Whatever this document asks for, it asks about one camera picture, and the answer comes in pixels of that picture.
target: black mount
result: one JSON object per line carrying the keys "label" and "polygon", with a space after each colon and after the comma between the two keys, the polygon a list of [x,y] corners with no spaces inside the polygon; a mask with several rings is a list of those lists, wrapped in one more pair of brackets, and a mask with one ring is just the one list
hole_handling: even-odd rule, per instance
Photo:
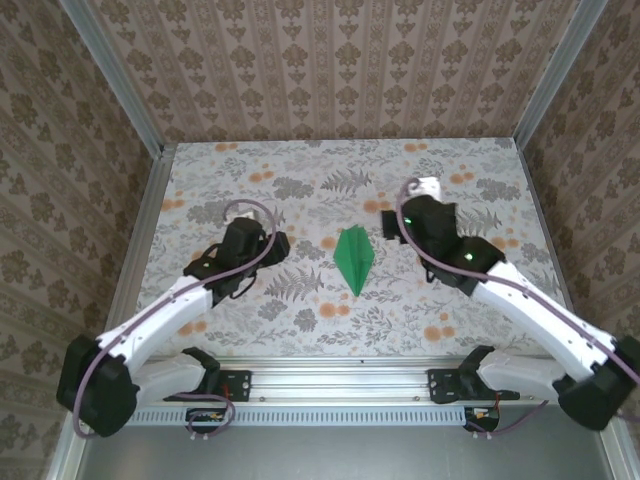
{"label": "black mount", "polygon": [[[218,273],[237,268],[262,253],[270,238],[271,235],[266,236],[259,222],[250,218],[236,218],[227,227],[222,243],[212,245],[205,250],[200,258],[187,265],[183,273],[185,276],[204,280]],[[215,307],[227,296],[235,299],[243,295],[253,286],[258,269],[271,267],[282,262],[289,255],[290,249],[287,235],[284,232],[277,232],[273,247],[258,265],[231,277],[205,284],[204,288],[211,290],[213,296],[212,307]],[[253,278],[251,284],[238,295],[233,296],[240,283],[247,278]]]}
{"label": "black mount", "polygon": [[[504,254],[481,237],[460,237],[456,220],[456,204],[441,203],[430,195],[413,197],[402,206],[405,227],[411,238],[428,255],[452,267],[487,273],[498,262],[504,262]],[[400,238],[396,212],[382,212],[382,232],[387,240]],[[446,272],[420,259],[426,270],[427,282],[436,278],[443,284],[471,296],[478,280],[465,275]]]}
{"label": "black mount", "polygon": [[[269,238],[260,223],[248,218],[236,218],[227,227],[222,243],[213,245],[198,259],[184,269],[185,276],[204,280],[218,273],[237,268],[256,258],[267,246]],[[217,250],[216,256],[210,254]],[[249,277],[255,279],[260,268],[282,262],[289,255],[289,241],[283,232],[277,232],[273,248],[265,258],[252,268],[216,282],[209,282],[204,288],[211,290],[212,307],[227,296],[233,297],[240,283]],[[56,399],[63,407],[73,411],[80,381],[87,368],[100,353],[96,340],[80,335],[73,340],[64,358]],[[226,395],[233,401],[248,398],[249,389],[242,387],[245,380],[238,372],[220,371],[220,364],[198,349],[186,349],[184,353],[196,358],[206,370],[205,377],[196,393]],[[139,387],[131,380],[124,357],[106,355],[94,371],[80,405],[80,419],[98,435],[107,437],[120,430],[136,409],[136,394]]]}
{"label": "black mount", "polygon": [[495,348],[480,345],[467,355],[458,368],[434,368],[427,370],[429,396],[434,403],[447,404],[460,400],[494,401],[518,400],[520,394],[510,390],[496,392],[487,387],[478,376],[480,362]]}
{"label": "black mount", "polygon": [[[640,370],[640,342],[626,336],[616,342],[618,355],[634,372]],[[583,427],[603,430],[636,387],[622,369],[608,359],[592,367],[594,374],[576,382],[569,376],[553,383],[564,412]]]}

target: floral tablecloth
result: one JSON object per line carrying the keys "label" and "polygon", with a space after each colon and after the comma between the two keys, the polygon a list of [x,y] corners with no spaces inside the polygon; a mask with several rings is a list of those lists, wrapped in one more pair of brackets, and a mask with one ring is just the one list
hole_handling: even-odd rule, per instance
{"label": "floral tablecloth", "polygon": [[[264,202],[291,243],[289,258],[260,270],[254,287],[182,328],[159,352],[197,346],[215,355],[445,355],[491,344],[543,353],[498,311],[457,290],[427,284],[407,245],[386,241],[380,210],[392,209],[409,176],[438,176],[457,202],[461,233],[480,235],[543,291],[561,289],[511,139],[335,140],[178,146],[138,308],[222,239],[234,198]],[[359,297],[333,261],[340,231],[363,226],[375,262]]]}

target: metal frame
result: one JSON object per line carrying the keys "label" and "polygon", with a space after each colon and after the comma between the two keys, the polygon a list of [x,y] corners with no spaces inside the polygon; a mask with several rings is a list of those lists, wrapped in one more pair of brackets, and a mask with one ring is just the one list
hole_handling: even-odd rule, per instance
{"label": "metal frame", "polygon": [[[107,328],[111,329],[135,313],[136,299],[155,233],[162,199],[169,180],[176,146],[165,148],[162,158],[154,163],[145,191],[125,266],[118,281]],[[545,238],[552,245],[540,203],[531,185],[524,157],[519,151],[536,205]],[[571,302],[566,291],[557,258],[550,248],[553,265],[563,288],[567,306]],[[330,358],[219,358],[224,368],[251,370],[254,406],[296,407],[428,407],[425,371],[429,368],[457,367],[463,357],[330,357]],[[534,398],[504,402],[505,406],[534,405]],[[174,404],[182,408],[185,404]],[[190,406],[207,405],[192,403]],[[624,422],[614,419],[601,434],[604,449],[615,480],[640,478],[640,464]],[[75,480],[86,443],[73,432],[71,415],[65,419],[48,479]]]}
{"label": "metal frame", "polygon": [[536,207],[536,213],[538,214],[538,220],[540,221],[540,226],[542,227],[542,233],[544,235],[544,239],[549,246],[549,255],[551,256],[551,263],[553,264],[553,268],[556,271],[556,275],[558,277],[558,283],[560,284],[560,290],[562,291],[562,298],[564,299],[564,304],[567,307],[567,310],[570,312],[575,312],[573,309],[573,302],[571,301],[571,295],[569,295],[569,289],[567,288],[567,283],[564,281],[564,275],[562,273],[562,268],[560,268],[560,261],[558,260],[558,255],[556,255],[556,250],[553,248],[553,240],[551,239],[551,232],[549,231],[549,227],[547,226],[547,221],[544,218],[544,213],[542,212],[542,204],[540,203],[540,199],[538,198],[538,192],[533,187],[533,179],[531,178],[531,172],[529,171],[529,166],[527,165],[527,160],[524,158],[524,153],[522,152],[522,148],[518,146],[516,142],[516,149],[518,150],[518,156],[520,157],[520,164],[522,165],[522,170],[524,171],[524,176],[527,179],[527,184],[529,185],[529,193],[531,193],[531,197],[533,198],[533,204]]}
{"label": "metal frame", "polygon": [[[411,406],[411,407],[266,407],[260,404],[236,403],[234,427],[401,427],[401,426],[464,426],[462,406]],[[192,406],[147,407],[136,411],[128,427],[185,427],[187,414]],[[221,421],[194,421],[192,426],[219,425]]]}
{"label": "metal frame", "polygon": [[157,160],[162,154],[162,132],[156,128],[145,107],[144,97],[138,93],[130,81],[129,74],[111,47],[99,20],[89,6],[91,2],[60,0],[60,3],[80,33],[82,41],[91,52],[93,60],[100,67],[140,139],[147,147],[151,158]]}
{"label": "metal frame", "polygon": [[513,133],[516,145],[522,150],[531,139],[553,97],[567,77],[569,69],[606,5],[607,0],[585,0],[576,8],[562,40],[549,60],[549,65]]}

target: gray floor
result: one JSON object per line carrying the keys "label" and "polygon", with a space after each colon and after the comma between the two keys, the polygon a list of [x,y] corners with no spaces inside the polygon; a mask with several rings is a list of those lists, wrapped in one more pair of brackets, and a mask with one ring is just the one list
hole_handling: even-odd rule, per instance
{"label": "gray floor", "polygon": [[[505,424],[522,414],[505,414]],[[547,408],[517,431],[474,440],[460,427],[238,427],[208,441],[181,428],[136,427],[93,440],[78,478],[612,478],[598,435]]]}

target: patterned wallpaper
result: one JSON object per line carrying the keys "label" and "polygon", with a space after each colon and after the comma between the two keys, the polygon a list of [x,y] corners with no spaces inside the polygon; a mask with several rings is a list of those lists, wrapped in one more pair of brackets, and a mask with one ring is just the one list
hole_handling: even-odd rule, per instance
{"label": "patterned wallpaper", "polygon": [[608,2],[525,156],[576,310],[640,337],[640,2]]}
{"label": "patterned wallpaper", "polygon": [[510,136],[577,0],[92,0],[167,142]]}
{"label": "patterned wallpaper", "polygon": [[0,2],[0,478],[46,473],[66,345],[101,331],[150,166],[56,1]]}

